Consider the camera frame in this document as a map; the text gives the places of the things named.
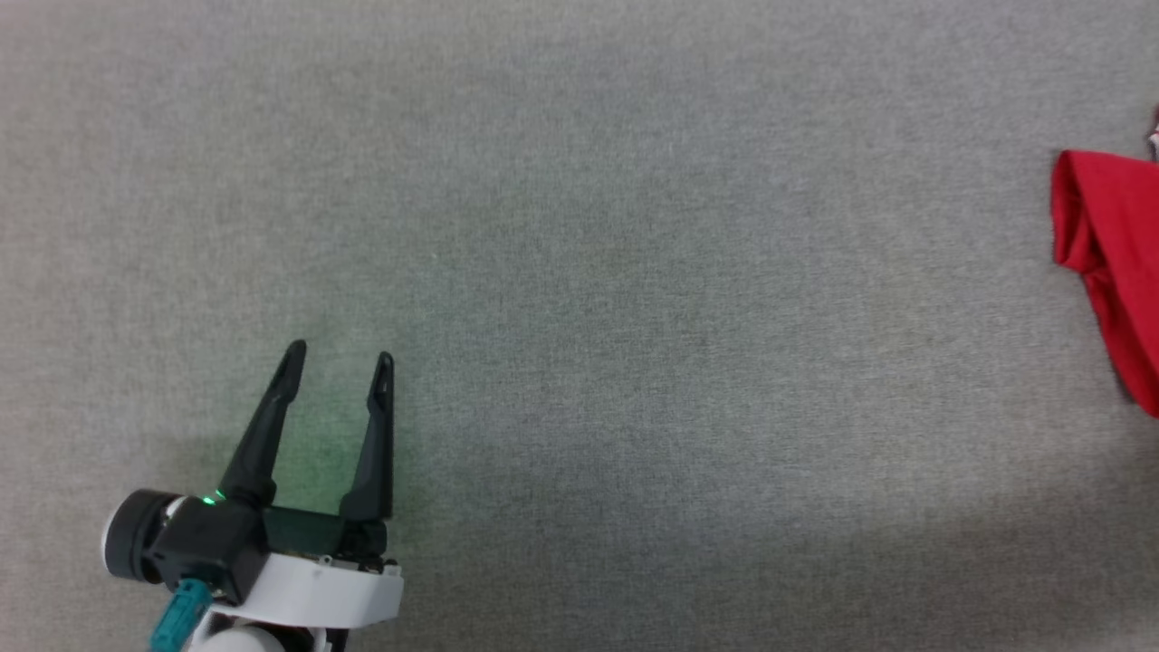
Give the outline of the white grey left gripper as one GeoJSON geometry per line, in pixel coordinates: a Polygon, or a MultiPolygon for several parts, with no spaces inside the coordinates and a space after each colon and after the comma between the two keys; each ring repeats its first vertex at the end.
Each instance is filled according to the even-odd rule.
{"type": "Polygon", "coordinates": [[[369,423],[340,514],[270,506],[306,340],[286,347],[219,482],[219,493],[129,495],[101,535],[105,571],[169,589],[159,628],[365,628],[398,617],[403,577],[388,556],[394,360],[381,351],[369,423]]]}

